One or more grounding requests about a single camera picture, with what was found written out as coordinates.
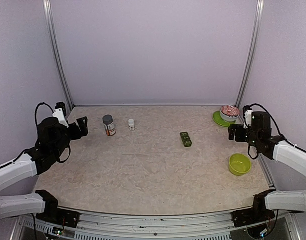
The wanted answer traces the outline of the small white pill bottle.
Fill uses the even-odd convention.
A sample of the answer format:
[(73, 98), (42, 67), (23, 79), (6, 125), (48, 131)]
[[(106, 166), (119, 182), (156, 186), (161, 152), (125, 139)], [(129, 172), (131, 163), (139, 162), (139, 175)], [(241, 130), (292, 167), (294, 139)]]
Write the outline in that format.
[(129, 126), (129, 129), (131, 131), (134, 131), (136, 129), (136, 127), (135, 127), (135, 120), (134, 119), (129, 119), (128, 120), (128, 126)]

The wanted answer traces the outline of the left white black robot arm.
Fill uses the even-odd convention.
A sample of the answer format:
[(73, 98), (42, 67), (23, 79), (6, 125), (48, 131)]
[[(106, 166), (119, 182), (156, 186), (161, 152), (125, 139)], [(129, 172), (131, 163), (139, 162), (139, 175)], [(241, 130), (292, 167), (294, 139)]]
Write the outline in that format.
[[(31, 177), (40, 176), (56, 164), (62, 164), (61, 155), (69, 150), (71, 141), (87, 136), (88, 118), (71, 124), (62, 124), (57, 117), (48, 117), (37, 126), (37, 143), (25, 149), (17, 158), (0, 165), (0, 192)], [(35, 214), (38, 219), (54, 223), (63, 218), (58, 200), (46, 190), (26, 195), (0, 196), (0, 220)]]

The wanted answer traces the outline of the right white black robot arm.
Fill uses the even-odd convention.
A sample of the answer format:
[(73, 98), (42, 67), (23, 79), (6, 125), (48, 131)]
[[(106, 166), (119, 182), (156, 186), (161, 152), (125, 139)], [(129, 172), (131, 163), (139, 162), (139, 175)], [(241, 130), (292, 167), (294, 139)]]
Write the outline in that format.
[[(306, 177), (306, 151), (290, 143), (284, 136), (272, 135), (271, 116), (267, 112), (248, 109), (244, 112), (244, 124), (228, 127), (228, 139), (247, 143), (258, 155), (282, 163)], [(306, 190), (267, 190), (254, 196), (249, 218), (259, 222), (274, 211), (306, 213)]]

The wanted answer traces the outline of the green weekly pill organizer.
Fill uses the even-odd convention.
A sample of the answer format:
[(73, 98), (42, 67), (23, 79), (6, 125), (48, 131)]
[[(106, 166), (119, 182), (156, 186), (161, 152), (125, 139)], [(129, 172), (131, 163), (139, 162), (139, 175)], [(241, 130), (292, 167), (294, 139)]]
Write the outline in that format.
[(193, 143), (192, 143), (192, 140), (191, 140), (188, 132), (181, 132), (180, 137), (181, 137), (183, 146), (185, 148), (189, 148), (189, 147), (192, 146)]

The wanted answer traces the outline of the orange grey-capped supplement bottle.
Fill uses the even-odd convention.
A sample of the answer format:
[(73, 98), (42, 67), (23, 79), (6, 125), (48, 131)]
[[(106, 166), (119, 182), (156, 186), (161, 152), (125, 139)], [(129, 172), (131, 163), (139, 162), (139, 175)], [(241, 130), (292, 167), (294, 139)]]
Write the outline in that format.
[(114, 125), (114, 119), (111, 115), (107, 114), (102, 118), (106, 135), (112, 137), (116, 134), (116, 129)]

